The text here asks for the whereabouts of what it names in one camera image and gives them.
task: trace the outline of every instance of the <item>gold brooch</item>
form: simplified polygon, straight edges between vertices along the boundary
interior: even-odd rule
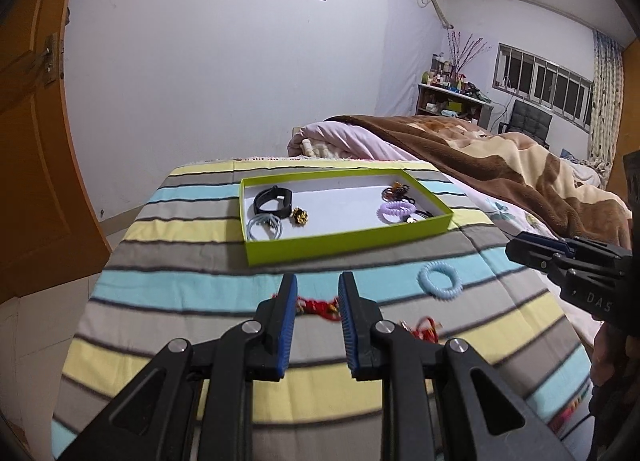
[[[293,221],[296,222],[296,225],[300,226],[306,225],[306,222],[308,221],[308,214],[306,213],[306,210],[302,210],[300,207],[295,207],[293,209],[291,217],[293,218]]]

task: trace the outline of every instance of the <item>curtain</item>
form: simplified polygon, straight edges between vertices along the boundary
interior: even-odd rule
[[[597,171],[602,180],[601,188],[605,188],[616,155],[625,79],[620,45],[597,31],[593,32],[593,41],[593,108],[587,165]]]

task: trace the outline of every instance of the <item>purple coil hair tie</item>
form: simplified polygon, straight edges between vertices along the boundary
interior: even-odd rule
[[[380,205],[378,217],[385,221],[384,216],[395,216],[402,219],[415,213],[415,211],[415,205],[407,203],[406,201],[387,201]]]

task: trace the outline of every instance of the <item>silver screw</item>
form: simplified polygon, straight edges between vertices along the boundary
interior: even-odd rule
[[[395,327],[396,325],[389,320],[379,320],[376,322],[376,330],[385,335],[392,333]]]
[[[469,344],[462,340],[462,338],[454,338],[451,342],[449,342],[449,347],[457,353],[464,353],[467,349],[469,349]]]
[[[242,324],[242,331],[249,335],[259,332],[260,329],[262,329],[260,322],[255,320],[247,320],[244,324]]]
[[[187,348],[187,340],[184,338],[174,338],[169,342],[168,347],[172,353],[181,353]]]

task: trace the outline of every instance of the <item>striped fabric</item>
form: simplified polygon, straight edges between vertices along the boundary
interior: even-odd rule
[[[240,179],[363,167],[414,175],[452,207],[449,232],[340,257],[248,267]],[[542,419],[557,420],[584,392],[590,363],[545,286],[507,259],[506,242],[427,162],[260,160],[177,168],[114,250],[87,304],[63,369],[53,454],[59,456],[169,340],[219,337],[271,297],[286,271],[298,274],[301,297],[330,300],[340,272],[353,270],[360,294],[378,301],[386,318],[434,317],[443,340],[465,338]],[[434,259],[460,273],[464,290],[453,301],[435,300],[417,284],[420,267]],[[300,316],[284,380],[255,383],[255,459],[377,459],[381,405],[379,382],[351,380],[340,325]]]

